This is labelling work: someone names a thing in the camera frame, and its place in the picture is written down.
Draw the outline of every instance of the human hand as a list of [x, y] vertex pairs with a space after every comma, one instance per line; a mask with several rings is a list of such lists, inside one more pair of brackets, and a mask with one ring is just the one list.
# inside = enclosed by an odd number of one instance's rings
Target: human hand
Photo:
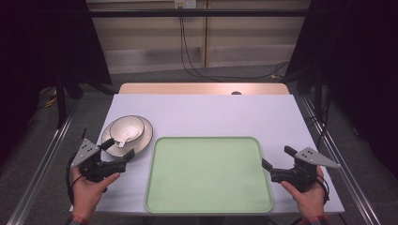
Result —
[[75, 217], [90, 220], [100, 202], [103, 190], [119, 178], [120, 173], [114, 173], [101, 182], [95, 183], [81, 177], [79, 167], [72, 168], [70, 171], [73, 181], [78, 179], [73, 185], [74, 205], [72, 214]]
[[[324, 174], [319, 166], [317, 166], [316, 171], [318, 175], [323, 178]], [[296, 200], [298, 210], [303, 219], [324, 215], [325, 191], [317, 182], [313, 184], [310, 190], [304, 193], [299, 192], [294, 186], [286, 181], [282, 181], [281, 185]]]

